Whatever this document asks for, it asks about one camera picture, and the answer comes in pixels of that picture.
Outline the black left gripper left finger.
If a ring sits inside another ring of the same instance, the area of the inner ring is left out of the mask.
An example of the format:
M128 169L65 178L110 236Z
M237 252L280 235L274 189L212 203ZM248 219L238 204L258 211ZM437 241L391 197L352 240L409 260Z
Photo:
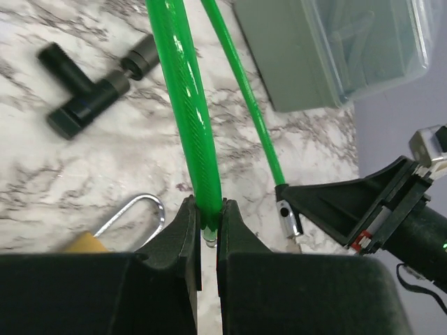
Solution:
M1 256L2 334L196 334L200 219L193 197L135 252Z

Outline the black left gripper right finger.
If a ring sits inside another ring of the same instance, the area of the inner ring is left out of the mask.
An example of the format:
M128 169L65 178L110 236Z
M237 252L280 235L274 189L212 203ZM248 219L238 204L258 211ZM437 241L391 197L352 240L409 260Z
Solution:
M275 253L223 206L217 283L225 334L410 334L388 270L347 255Z

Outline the green cable lock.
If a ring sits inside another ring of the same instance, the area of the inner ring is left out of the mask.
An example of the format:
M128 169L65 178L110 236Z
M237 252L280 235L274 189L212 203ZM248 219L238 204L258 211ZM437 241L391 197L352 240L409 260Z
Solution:
M203 1L202 5L237 80L265 152L275 182L277 211L287 249L299 253L302 250L299 244L303 235L302 224L297 211L281 195L288 185L261 109L217 3ZM223 197L210 116L186 10L183 1L147 1L146 8L200 213L203 238L213 247L217 244Z

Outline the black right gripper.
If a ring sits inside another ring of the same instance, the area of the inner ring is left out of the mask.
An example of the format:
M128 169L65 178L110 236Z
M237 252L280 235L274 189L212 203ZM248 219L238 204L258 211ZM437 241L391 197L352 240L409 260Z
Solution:
M338 244L383 249L433 283L446 282L446 217L427 206L432 173L400 156L364 178L287 186L281 197Z

